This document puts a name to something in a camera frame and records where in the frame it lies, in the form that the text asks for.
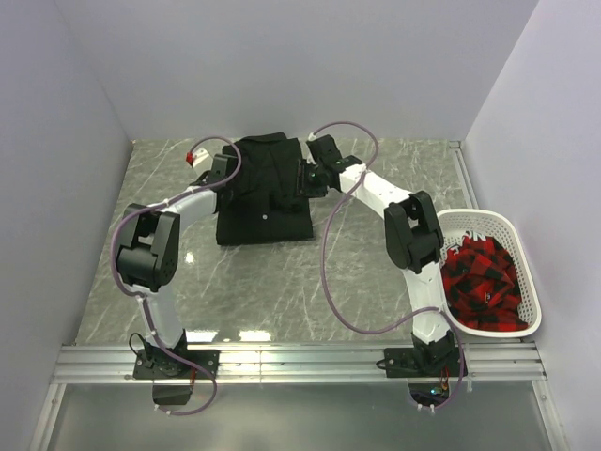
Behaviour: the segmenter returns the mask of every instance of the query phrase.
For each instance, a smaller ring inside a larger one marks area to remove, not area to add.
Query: red and black clothing
[[[496,332],[528,327],[517,314],[516,265],[494,238],[467,232],[460,246],[447,249],[441,272],[451,313],[463,325]]]

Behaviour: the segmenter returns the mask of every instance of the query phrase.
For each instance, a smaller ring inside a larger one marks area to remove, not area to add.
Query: glass panel
[[[198,393],[209,387],[197,387]],[[70,386],[50,449],[550,451],[532,384],[474,384],[431,416],[403,383],[226,385],[192,417],[154,412],[147,385]]]

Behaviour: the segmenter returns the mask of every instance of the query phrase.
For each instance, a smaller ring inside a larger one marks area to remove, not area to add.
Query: folded black garment
[[[309,200],[296,195],[298,139],[283,133],[248,136],[236,145],[242,167],[234,179],[235,195],[219,208],[220,245],[299,241],[313,238]],[[223,154],[236,155],[231,146]]]

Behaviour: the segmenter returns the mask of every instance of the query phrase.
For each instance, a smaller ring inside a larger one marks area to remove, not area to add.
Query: wire
[[[457,340],[457,346],[459,347],[459,368],[460,368],[460,371],[459,371],[459,378],[457,379],[457,386],[456,386],[456,388],[449,395],[449,398],[437,407],[437,409],[441,409],[442,407],[448,405],[449,401],[451,401],[455,397],[455,393],[457,392],[457,389],[459,388],[459,385],[461,385],[461,382],[463,381],[463,367],[464,367],[464,364],[465,364],[465,356],[464,356],[464,353],[463,353],[463,344],[461,342],[461,337],[459,336],[459,331],[457,330],[457,328],[455,327],[455,325],[451,322],[451,319],[448,317],[448,315],[443,310],[441,310],[441,309],[439,309],[437,307],[419,308],[419,309],[411,312],[410,314],[402,317],[401,319],[397,320],[393,324],[390,324],[390,325],[388,325],[386,327],[383,327],[382,329],[377,329],[375,331],[370,331],[370,330],[367,330],[367,329],[361,329],[361,328],[359,328],[359,327],[351,324],[350,322],[348,322],[345,319],[345,317],[343,317],[342,314],[338,311],[338,308],[336,308],[336,305],[334,304],[334,301],[331,298],[330,287],[328,285],[328,278],[326,276],[326,247],[327,247],[327,244],[328,244],[328,235],[330,234],[331,222],[333,221],[334,216],[336,215],[336,213],[343,207],[343,205],[346,204],[346,202],[348,202],[348,200],[352,197],[353,193],[355,193],[355,191],[357,191],[357,189],[363,184],[363,181],[365,180],[365,176],[367,175],[367,172],[368,172],[370,166],[376,160],[376,158],[378,157],[378,154],[379,154],[379,143],[378,143],[378,139],[376,138],[376,136],[373,133],[371,133],[363,125],[358,124],[357,122],[350,121],[350,120],[339,120],[339,121],[331,122],[331,123],[326,124],[326,125],[324,125],[322,127],[319,127],[317,130],[315,130],[312,133],[312,135],[317,135],[318,133],[323,132],[324,130],[326,130],[329,127],[332,127],[334,125],[350,125],[352,127],[355,127],[357,129],[360,129],[360,130],[364,131],[365,133],[367,133],[367,135],[374,142],[374,153],[372,154],[372,156],[369,158],[369,160],[365,164],[365,170],[362,172],[362,174],[359,177],[359,180],[357,181],[357,183],[355,183],[350,190],[348,190],[346,193],[344,193],[342,195],[342,197],[340,198],[340,200],[336,203],[336,205],[334,206],[334,208],[331,210],[331,213],[328,216],[328,219],[326,221],[325,229],[324,229],[323,235],[321,237],[321,248],[320,248],[320,256],[319,256],[319,276],[321,278],[321,286],[323,287],[323,292],[324,292],[324,294],[326,296],[326,301],[328,302],[328,305],[330,306],[330,309],[331,309],[332,313],[336,316],[336,318],[340,322],[342,322],[351,331],[356,332],[357,334],[364,334],[364,335],[385,334],[385,333],[387,333],[387,332],[389,332],[389,331],[391,331],[393,329],[396,329],[398,326],[400,326],[404,322],[409,321],[410,319],[412,319],[413,317],[415,317],[416,315],[419,315],[421,313],[425,313],[425,312],[437,312],[437,313],[440,313],[441,315],[443,315],[444,318],[445,318],[445,320],[449,324],[449,327],[451,328],[451,330],[455,334],[455,338]]]
[[[409,373],[409,372],[413,372],[413,373],[418,373],[418,370],[409,370],[407,368],[395,368],[394,366],[386,366],[386,359],[382,359],[382,360],[378,360],[376,362],[376,368],[377,369],[381,369],[383,371],[403,371],[404,373]]]
[[[144,343],[144,338],[138,334],[137,332],[134,332],[133,334],[130,335],[130,339],[128,340],[128,345],[130,346],[131,352],[133,352],[135,354],[135,356],[139,359],[140,358],[140,352],[138,352],[137,350],[135,350],[133,348],[133,346],[131,345],[131,339],[134,338],[135,336],[137,336],[138,338],[140,338],[140,340],[142,340],[142,343]]]
[[[194,153],[194,151],[201,144],[203,144],[209,140],[212,140],[212,139],[218,139],[218,140],[224,141],[226,144],[231,146],[232,149],[234,149],[234,151],[236,152],[236,156],[238,157],[238,163],[236,164],[236,168],[234,169],[234,172],[232,172],[231,175],[229,175],[225,179],[217,181],[215,183],[210,183],[209,185],[199,186],[197,188],[193,188],[191,190],[187,190],[183,193],[177,194],[174,197],[172,197],[166,201],[163,201],[159,204],[151,205],[151,206],[145,207],[143,209],[133,211],[132,213],[128,214],[125,218],[123,218],[121,220],[121,222],[117,225],[115,232],[113,233],[113,237],[111,239],[111,260],[110,260],[111,261],[111,273],[113,275],[113,278],[115,279],[115,283],[118,286],[118,288],[123,292],[123,294],[125,294],[126,296],[136,297],[138,299],[138,301],[141,303],[142,311],[144,312],[144,316],[146,318],[146,323],[148,325],[148,329],[150,330],[150,333],[152,334],[157,345],[159,345],[159,348],[165,354],[167,354],[169,357],[171,357],[172,359],[177,360],[178,362],[181,362],[182,364],[185,364],[185,365],[189,366],[190,368],[195,369],[196,371],[200,371],[205,376],[207,376],[213,384],[213,391],[212,391],[212,394],[209,397],[208,401],[196,409],[193,409],[191,411],[182,412],[182,411],[171,411],[171,410],[164,408],[163,406],[158,406],[159,410],[167,413],[168,415],[174,415],[174,416],[194,415],[195,413],[199,413],[199,412],[203,411],[204,409],[206,409],[210,405],[210,403],[213,402],[213,399],[215,399],[215,397],[217,396],[217,381],[215,381],[215,377],[209,371],[204,369],[202,366],[197,365],[194,362],[189,361],[188,359],[184,359],[183,357],[180,357],[179,355],[170,351],[167,348],[167,346],[165,345],[165,343],[161,340],[161,337],[159,336],[159,332],[157,331],[156,325],[154,323],[154,319],[152,318],[152,315],[150,314],[150,308],[148,307],[147,295],[142,291],[131,291],[130,289],[128,289],[125,286],[125,284],[121,280],[121,277],[120,277],[119,272],[116,267],[117,240],[118,240],[119,234],[121,233],[121,230],[123,230],[123,227],[125,227],[125,225],[132,219],[134,219],[142,214],[151,212],[151,211],[164,209],[165,207],[172,205],[181,199],[185,199],[186,197],[188,197],[190,195],[197,194],[197,193],[200,193],[200,192],[212,189],[212,188],[217,188],[219,186],[223,186],[238,174],[240,168],[242,167],[242,155],[240,154],[238,146],[236,146],[232,141],[230,141],[227,138],[224,138],[222,136],[207,136],[206,138],[203,138],[203,139],[197,141],[196,143],[194,143],[190,149],[190,153]]]

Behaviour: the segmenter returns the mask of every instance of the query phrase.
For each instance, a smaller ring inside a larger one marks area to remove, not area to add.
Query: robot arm
[[[125,211],[125,215],[141,207],[131,205]],[[202,191],[185,197],[157,213],[143,216],[138,222],[132,221],[122,232],[121,236],[128,242],[124,243],[121,240],[117,269],[123,281],[132,285],[132,290],[146,294],[148,309],[167,348],[175,348],[185,332],[177,317],[172,287],[177,268],[179,235],[196,221],[214,214],[216,209],[217,194],[211,190]],[[151,228],[144,230],[144,221],[150,222],[152,216],[158,217],[156,223],[148,224]],[[175,224],[166,219],[173,219]],[[151,238],[152,243],[143,243],[144,238]],[[135,274],[139,272],[143,272],[144,275],[140,274],[140,279],[136,279]],[[157,347],[150,333],[146,315],[143,314],[142,318],[146,325],[146,342]]]
[[[354,164],[340,174],[341,192],[347,193],[355,186],[364,172],[363,184],[352,193],[352,196],[362,201],[363,204],[385,221],[389,255],[400,253],[401,251],[394,249],[394,247],[398,248],[403,246],[403,244],[399,242],[394,232],[397,230],[397,226],[406,226],[408,218],[406,214],[403,214],[403,207],[399,206],[404,205],[404,203],[412,205],[412,193],[398,188],[372,171],[366,170],[365,164]],[[402,217],[395,217],[394,210],[396,210],[396,213],[400,212]],[[438,240],[432,241],[432,244],[433,247],[439,249]],[[424,307],[438,307],[440,309],[445,307],[446,298],[438,260],[438,258],[435,258],[434,261],[430,261],[423,266],[420,265],[419,272],[416,272],[418,270],[417,266],[414,269],[409,269],[406,259],[405,263],[401,263],[401,266],[399,266],[397,261],[394,262],[401,268],[401,273],[405,276],[411,310],[416,311]],[[436,312],[426,312],[413,319],[413,336],[425,344],[443,339],[448,331],[448,323],[443,316]]]

